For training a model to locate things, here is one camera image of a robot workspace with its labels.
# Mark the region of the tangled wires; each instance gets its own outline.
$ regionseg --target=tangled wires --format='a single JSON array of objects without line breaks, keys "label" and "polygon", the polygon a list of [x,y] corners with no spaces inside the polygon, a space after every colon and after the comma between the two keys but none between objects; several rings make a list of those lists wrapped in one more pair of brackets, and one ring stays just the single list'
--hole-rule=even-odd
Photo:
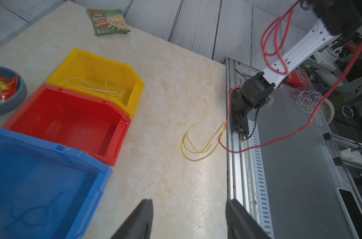
[{"label": "tangled wires", "polygon": [[[71,79],[78,79],[78,80],[80,80],[80,82],[78,82],[78,83],[75,85],[75,86],[77,86],[77,87],[84,88],[84,89],[91,89],[91,90],[96,91],[96,92],[105,93],[105,94],[110,95],[110,97],[115,97],[115,98],[117,98],[117,99],[118,99],[118,98],[121,98],[122,88],[121,88],[119,85],[117,85],[114,81],[112,81],[112,80],[110,80],[110,79],[105,80],[105,88],[106,88],[107,90],[98,89],[98,88],[96,88],[93,84],[91,84],[91,83],[89,83],[89,82],[86,82],[86,81],[84,81],[84,80],[82,80],[82,79],[80,79],[80,78],[77,78],[77,77],[71,77],[71,78],[67,79],[66,84],[67,84],[68,81],[71,80]],[[108,82],[108,81],[112,82],[112,83],[119,89],[120,93],[117,93],[117,92],[115,92],[115,91],[110,91],[110,90],[108,90],[108,85],[107,85],[107,82]],[[81,85],[80,85],[81,83],[84,83],[85,85],[87,85],[87,87],[81,86]]]},{"label": "tangled wires", "polygon": [[292,88],[290,96],[296,99],[303,112],[312,113],[327,90],[328,88],[322,84],[308,84],[306,87]]}]

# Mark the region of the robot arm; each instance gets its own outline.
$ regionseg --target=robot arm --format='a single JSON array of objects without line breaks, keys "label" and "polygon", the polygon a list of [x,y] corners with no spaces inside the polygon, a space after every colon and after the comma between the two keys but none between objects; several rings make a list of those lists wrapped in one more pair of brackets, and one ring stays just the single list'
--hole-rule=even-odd
[{"label": "robot arm", "polygon": [[[331,33],[327,31],[327,28],[322,20],[319,19],[316,24],[311,28],[311,30],[287,53],[283,55],[283,59],[285,60],[289,68],[288,73],[284,75],[277,74],[269,68],[265,68],[263,70],[263,77],[270,84],[274,84],[274,88],[278,87],[288,74],[290,74],[294,69],[296,69],[300,64],[302,64],[306,59],[308,59],[319,49],[335,41],[339,36],[340,35],[332,36]],[[272,66],[274,67],[274,69],[284,70],[284,67],[280,60],[274,62]]]},{"label": "robot arm", "polygon": [[[231,124],[233,131],[246,137],[249,134],[247,115],[260,108],[269,95],[284,78],[307,60],[311,55],[335,41],[341,34],[350,36],[362,25],[362,1],[359,0],[302,0],[308,3],[319,17],[317,23],[297,44],[283,55],[287,74],[278,74],[269,68],[248,79],[231,96]],[[272,64],[275,70],[285,71],[283,63],[277,60]]]}]

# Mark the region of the gray bowl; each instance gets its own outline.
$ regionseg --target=gray bowl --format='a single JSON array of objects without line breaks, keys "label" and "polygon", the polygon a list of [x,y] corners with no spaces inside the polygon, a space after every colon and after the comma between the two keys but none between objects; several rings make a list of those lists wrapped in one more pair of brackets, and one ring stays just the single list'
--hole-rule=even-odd
[{"label": "gray bowl", "polygon": [[0,67],[0,77],[12,80],[16,75],[19,76],[17,91],[11,98],[0,104],[0,115],[10,112],[18,107],[21,103],[23,103],[27,95],[27,87],[23,79],[21,78],[21,75],[16,73],[12,69]]}]

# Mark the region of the red snack bag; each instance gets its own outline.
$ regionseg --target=red snack bag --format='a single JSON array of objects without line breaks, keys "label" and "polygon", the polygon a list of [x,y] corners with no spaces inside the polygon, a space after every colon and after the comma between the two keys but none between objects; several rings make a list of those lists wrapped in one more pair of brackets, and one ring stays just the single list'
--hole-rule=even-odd
[{"label": "red snack bag", "polygon": [[3,82],[8,89],[2,89],[0,93],[0,103],[11,98],[17,91],[19,77],[16,75],[13,80],[0,77],[0,81]]},{"label": "red snack bag", "polygon": [[294,84],[296,88],[307,88],[312,86],[311,80],[304,69],[297,67],[287,76],[287,82]]}]

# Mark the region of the yellow plastic bin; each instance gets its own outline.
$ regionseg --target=yellow plastic bin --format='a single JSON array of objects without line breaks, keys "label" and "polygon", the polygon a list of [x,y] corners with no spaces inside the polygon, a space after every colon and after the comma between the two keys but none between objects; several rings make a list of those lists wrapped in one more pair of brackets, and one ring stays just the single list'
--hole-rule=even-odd
[{"label": "yellow plastic bin", "polygon": [[144,89],[144,82],[130,65],[108,60],[79,49],[74,49],[69,54],[48,78],[47,83],[111,101],[130,117],[134,117]]}]

